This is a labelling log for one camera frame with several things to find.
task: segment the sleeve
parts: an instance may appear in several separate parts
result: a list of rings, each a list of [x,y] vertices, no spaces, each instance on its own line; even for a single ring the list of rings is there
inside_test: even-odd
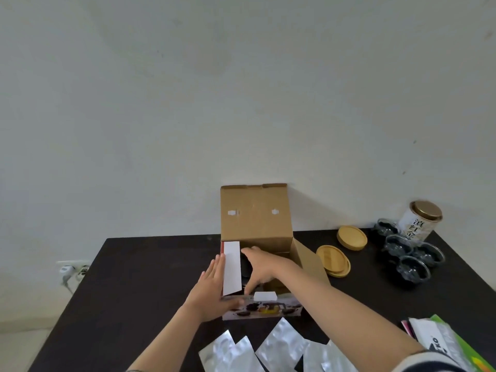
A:
[[[408,356],[392,372],[467,372],[455,361],[438,352],[424,351]]]

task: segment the dark table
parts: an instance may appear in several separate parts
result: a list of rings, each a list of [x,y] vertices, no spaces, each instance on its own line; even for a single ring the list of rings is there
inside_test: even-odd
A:
[[[322,244],[339,246],[332,230],[299,231],[294,237],[313,251]],[[370,243],[360,252],[341,248],[350,259],[351,273],[331,278],[331,283],[395,324],[438,314],[496,366],[496,293],[441,237],[433,233],[428,241],[444,251],[446,263],[413,291],[385,278]],[[30,371],[125,371],[174,315],[219,250],[220,235],[107,239]],[[288,320],[303,337],[327,342],[307,313]],[[256,350],[278,321],[217,319],[202,324],[182,370],[202,371],[198,351],[226,329],[235,342],[247,335]]]

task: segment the product box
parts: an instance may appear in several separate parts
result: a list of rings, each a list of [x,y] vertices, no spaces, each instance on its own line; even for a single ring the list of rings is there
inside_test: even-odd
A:
[[[239,295],[245,306],[223,319],[295,316],[301,304],[278,280],[243,295],[240,249],[256,245],[297,263],[308,274],[330,285],[319,257],[293,237],[287,184],[221,187],[221,252],[226,255],[223,295]]]

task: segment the wall socket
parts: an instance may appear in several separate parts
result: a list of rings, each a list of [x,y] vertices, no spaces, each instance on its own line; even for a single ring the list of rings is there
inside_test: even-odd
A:
[[[60,270],[60,268],[65,266],[65,265],[74,266],[74,269],[76,269],[76,275],[77,275],[81,271],[83,266],[85,266],[85,265],[90,266],[91,261],[90,260],[57,261],[55,263],[55,265],[57,266],[58,270]]]

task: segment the wooden coaster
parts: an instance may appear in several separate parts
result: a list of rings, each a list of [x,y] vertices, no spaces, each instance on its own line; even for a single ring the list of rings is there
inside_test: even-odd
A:
[[[367,236],[355,226],[342,226],[338,230],[338,241],[349,250],[362,250],[367,245]]]
[[[349,261],[344,253],[332,245],[321,245],[316,252],[327,272],[340,273],[347,269]]]
[[[335,277],[335,278],[344,278],[345,276],[350,274],[350,271],[351,271],[351,263],[350,263],[350,260],[347,258],[346,258],[346,263],[348,266],[346,267],[346,269],[344,271],[339,272],[339,273],[333,273],[332,271],[327,271],[327,274],[331,275],[332,277]]]

